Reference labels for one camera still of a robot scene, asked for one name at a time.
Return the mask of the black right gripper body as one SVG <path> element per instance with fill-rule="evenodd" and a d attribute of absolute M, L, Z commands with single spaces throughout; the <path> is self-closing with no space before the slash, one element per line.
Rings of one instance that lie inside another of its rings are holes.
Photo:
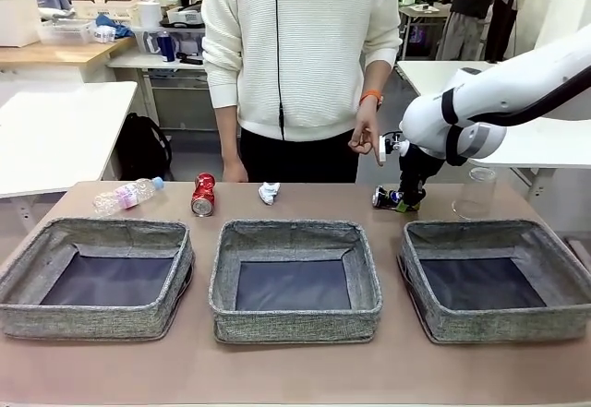
<path fill-rule="evenodd" d="M 427 180 L 440 171 L 444 163 L 444 159 L 431 156 L 417 145 L 411 144 L 405 155 L 399 157 L 399 190 L 403 194 L 418 193 Z"/>

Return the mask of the person's left hand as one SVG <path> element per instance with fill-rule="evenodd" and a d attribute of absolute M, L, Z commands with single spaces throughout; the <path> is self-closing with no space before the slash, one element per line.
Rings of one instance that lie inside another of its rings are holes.
<path fill-rule="evenodd" d="M 374 153 L 379 158 L 380 131 L 378 126 L 378 103 L 374 97 L 365 99 L 356 114 L 356 126 L 349 141 L 349 147 L 356 153 Z"/>

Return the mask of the person's right hand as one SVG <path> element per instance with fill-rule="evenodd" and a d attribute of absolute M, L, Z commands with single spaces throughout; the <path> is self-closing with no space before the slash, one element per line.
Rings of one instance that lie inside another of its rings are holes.
<path fill-rule="evenodd" d="M 238 156 L 223 158 L 223 180 L 228 183 L 247 183 L 247 170 Z"/>

